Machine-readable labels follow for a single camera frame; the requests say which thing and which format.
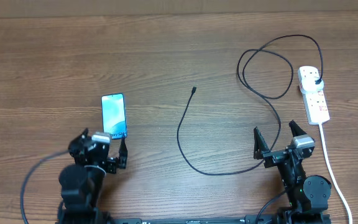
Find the white power strip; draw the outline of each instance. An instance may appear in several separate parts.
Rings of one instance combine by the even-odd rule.
[[[324,82],[316,84],[316,80],[319,79],[318,69],[312,66],[302,66],[298,70],[299,87],[303,95],[303,101],[305,102],[306,115],[308,117],[309,124],[318,124],[321,135],[321,144],[323,145],[324,158],[327,164],[329,175],[333,180],[336,191],[338,192],[345,208],[347,215],[349,216],[349,224],[353,224],[352,212],[349,205],[346,202],[338,184],[335,180],[333,170],[329,164],[328,153],[326,148],[326,141],[323,133],[323,123],[329,120],[329,113],[327,108],[327,102],[324,97],[323,87]]]

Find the smartphone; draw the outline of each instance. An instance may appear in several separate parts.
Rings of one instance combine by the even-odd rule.
[[[127,137],[124,95],[122,93],[102,96],[103,131],[112,139]]]

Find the phone screen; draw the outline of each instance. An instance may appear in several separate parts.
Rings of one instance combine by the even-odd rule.
[[[103,131],[112,139],[127,137],[124,95],[122,93],[102,96]]]

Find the power strip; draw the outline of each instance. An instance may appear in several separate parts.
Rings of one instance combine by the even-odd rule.
[[[326,141],[323,132],[323,123],[329,120],[326,98],[324,97],[324,82],[316,84],[319,79],[318,69],[312,66],[302,66],[298,70],[299,87],[302,92],[303,101],[305,102],[306,115],[309,124],[318,125],[321,135],[321,144],[323,145],[324,158],[327,164],[329,175],[333,180],[336,191],[338,192],[349,216],[349,224],[353,224],[352,212],[343,196],[341,189],[335,180],[331,165],[329,164]]]
[[[315,83],[319,78],[318,69],[302,66],[298,70],[298,78],[309,124],[317,125],[328,121],[329,113],[323,92],[324,82],[321,81],[319,85]]]

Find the electrical socket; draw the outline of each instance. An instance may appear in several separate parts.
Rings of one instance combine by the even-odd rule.
[[[298,70],[298,78],[309,124],[316,125],[328,121],[329,113],[323,92],[324,82],[316,84],[316,80],[319,79],[318,69],[302,66]]]

